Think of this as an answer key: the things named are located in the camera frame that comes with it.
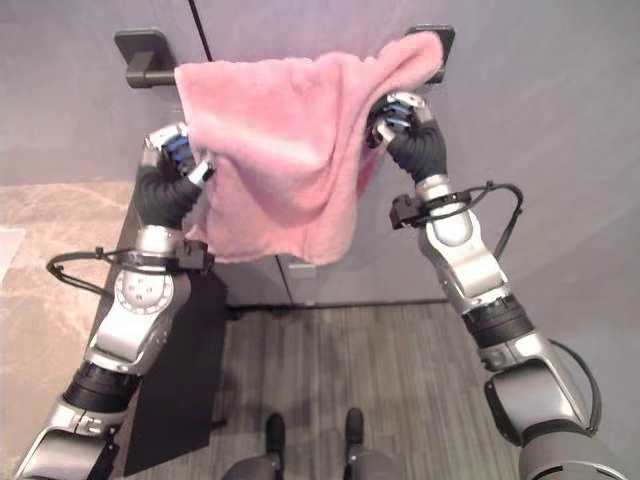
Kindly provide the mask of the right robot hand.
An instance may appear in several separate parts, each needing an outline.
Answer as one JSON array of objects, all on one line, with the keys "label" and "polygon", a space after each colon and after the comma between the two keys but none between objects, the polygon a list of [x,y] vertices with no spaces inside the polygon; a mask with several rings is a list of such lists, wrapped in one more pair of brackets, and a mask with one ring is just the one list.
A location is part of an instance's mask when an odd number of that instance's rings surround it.
[{"label": "right robot hand", "polygon": [[447,174],[446,144],[425,98],[394,91],[380,97],[369,111],[366,145],[383,147],[394,162],[418,184]]}]

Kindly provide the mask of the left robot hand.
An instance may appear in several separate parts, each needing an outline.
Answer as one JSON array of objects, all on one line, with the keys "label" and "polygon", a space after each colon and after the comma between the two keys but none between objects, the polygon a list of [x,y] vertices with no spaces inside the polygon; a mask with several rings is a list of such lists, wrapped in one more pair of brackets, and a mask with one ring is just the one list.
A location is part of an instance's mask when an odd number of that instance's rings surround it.
[{"label": "left robot hand", "polygon": [[184,217],[215,171],[215,156],[191,143],[186,123],[170,124],[148,134],[133,196],[141,222],[181,229]]}]

